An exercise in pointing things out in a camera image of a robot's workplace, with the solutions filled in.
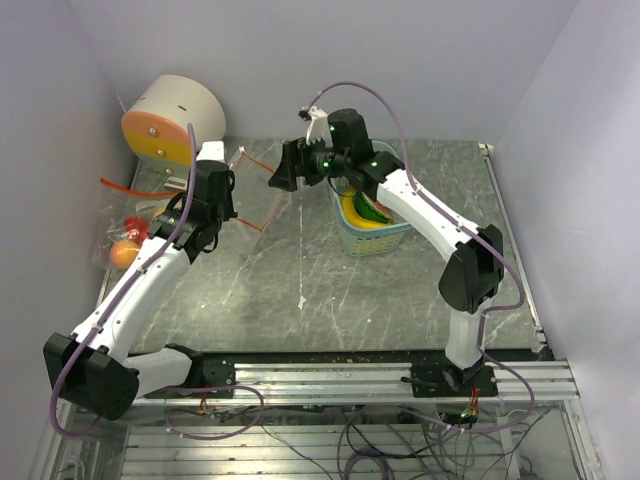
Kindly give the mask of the pink toy peach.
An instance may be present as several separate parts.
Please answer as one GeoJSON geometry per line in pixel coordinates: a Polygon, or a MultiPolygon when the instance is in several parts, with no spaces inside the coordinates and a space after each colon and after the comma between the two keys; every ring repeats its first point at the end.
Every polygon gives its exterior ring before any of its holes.
{"type": "Polygon", "coordinates": [[[123,239],[115,242],[110,249],[110,264],[115,269],[126,270],[137,258],[140,246],[133,240],[123,239]]]}

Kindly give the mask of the red toy pear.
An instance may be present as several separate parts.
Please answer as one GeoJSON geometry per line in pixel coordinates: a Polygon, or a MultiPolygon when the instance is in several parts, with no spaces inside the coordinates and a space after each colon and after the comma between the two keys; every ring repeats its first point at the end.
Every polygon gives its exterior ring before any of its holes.
{"type": "Polygon", "coordinates": [[[141,246],[146,238],[147,231],[145,229],[133,228],[127,231],[127,239],[134,242],[138,246],[141,246]]]}

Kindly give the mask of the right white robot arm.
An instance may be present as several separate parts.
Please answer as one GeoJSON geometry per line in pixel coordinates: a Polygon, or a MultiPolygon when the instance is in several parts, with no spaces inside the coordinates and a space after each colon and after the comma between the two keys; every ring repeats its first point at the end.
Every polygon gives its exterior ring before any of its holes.
{"type": "Polygon", "coordinates": [[[493,225],[481,228],[466,220],[410,179],[396,155],[374,146],[356,110],[326,113],[311,106],[298,114],[307,131],[283,143],[269,186],[293,192],[300,183],[314,186],[342,178],[356,192],[407,221],[436,249],[445,262],[438,291],[451,313],[440,380],[448,393],[465,394],[485,363],[482,315],[504,278],[498,260],[502,233],[493,225]]]}

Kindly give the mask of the toy watermelon slice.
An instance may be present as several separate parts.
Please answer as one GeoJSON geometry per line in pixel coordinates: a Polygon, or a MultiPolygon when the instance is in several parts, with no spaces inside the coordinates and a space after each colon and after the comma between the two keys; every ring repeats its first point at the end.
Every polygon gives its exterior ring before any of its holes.
{"type": "Polygon", "coordinates": [[[357,214],[366,220],[381,224],[391,224],[393,222],[393,214],[390,209],[379,202],[371,200],[361,192],[356,193],[353,204],[357,214]]]}

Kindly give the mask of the clear orange-zip top bag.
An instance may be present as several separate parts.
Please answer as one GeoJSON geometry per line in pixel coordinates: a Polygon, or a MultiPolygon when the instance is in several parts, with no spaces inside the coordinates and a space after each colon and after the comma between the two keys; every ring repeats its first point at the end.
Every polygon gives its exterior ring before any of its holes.
{"type": "Polygon", "coordinates": [[[172,191],[132,190],[100,179],[101,206],[92,262],[104,270],[128,269],[136,259],[152,221],[164,211],[172,191]]]}

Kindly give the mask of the red toy wax apple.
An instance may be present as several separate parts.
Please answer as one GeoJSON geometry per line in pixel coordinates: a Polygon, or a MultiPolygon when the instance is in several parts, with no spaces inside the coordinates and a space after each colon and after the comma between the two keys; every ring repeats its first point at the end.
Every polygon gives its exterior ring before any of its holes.
{"type": "Polygon", "coordinates": [[[130,216],[127,217],[124,221],[123,221],[123,225],[126,231],[131,230],[133,228],[138,228],[138,229],[145,229],[147,230],[148,228],[148,223],[147,221],[140,217],[140,216],[130,216]]]}

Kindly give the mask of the yellow toy banana bunch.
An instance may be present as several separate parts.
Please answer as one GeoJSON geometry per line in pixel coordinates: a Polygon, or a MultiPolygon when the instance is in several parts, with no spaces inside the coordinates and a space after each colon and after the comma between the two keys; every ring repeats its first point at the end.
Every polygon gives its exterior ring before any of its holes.
{"type": "Polygon", "coordinates": [[[369,221],[360,217],[355,211],[354,204],[353,204],[353,199],[357,192],[358,191],[356,191],[354,188],[348,187],[344,191],[344,194],[341,197],[341,208],[345,216],[345,219],[349,224],[351,224],[356,228],[367,229],[367,230],[383,228],[393,224],[393,222],[391,224],[381,224],[381,223],[369,221]]]}

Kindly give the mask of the clear orange-zip bag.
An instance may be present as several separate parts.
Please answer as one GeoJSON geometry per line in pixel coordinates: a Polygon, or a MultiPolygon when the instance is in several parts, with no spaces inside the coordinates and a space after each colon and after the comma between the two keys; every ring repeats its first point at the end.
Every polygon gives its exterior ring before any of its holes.
{"type": "Polygon", "coordinates": [[[276,167],[240,145],[229,160],[235,175],[233,191],[236,220],[245,228],[264,233],[287,205],[286,192],[272,188],[268,180],[276,167]]]}
{"type": "Polygon", "coordinates": [[[100,179],[101,206],[92,262],[104,270],[128,269],[136,259],[152,221],[164,211],[172,191],[132,190],[100,179]]]}

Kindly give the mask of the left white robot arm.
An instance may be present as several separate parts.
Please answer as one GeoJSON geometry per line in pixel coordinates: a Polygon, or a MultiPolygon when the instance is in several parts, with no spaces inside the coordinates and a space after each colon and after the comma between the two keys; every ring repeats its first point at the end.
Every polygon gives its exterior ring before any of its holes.
{"type": "Polygon", "coordinates": [[[51,415],[66,400],[113,421],[146,394],[172,388],[192,397],[202,389],[200,353],[177,344],[151,354],[129,352],[166,290],[200,255],[215,250],[223,223],[236,217],[234,186],[226,163],[197,161],[188,192],[175,195],[153,220],[134,262],[102,303],[71,334],[54,333],[46,341],[51,415]]]}

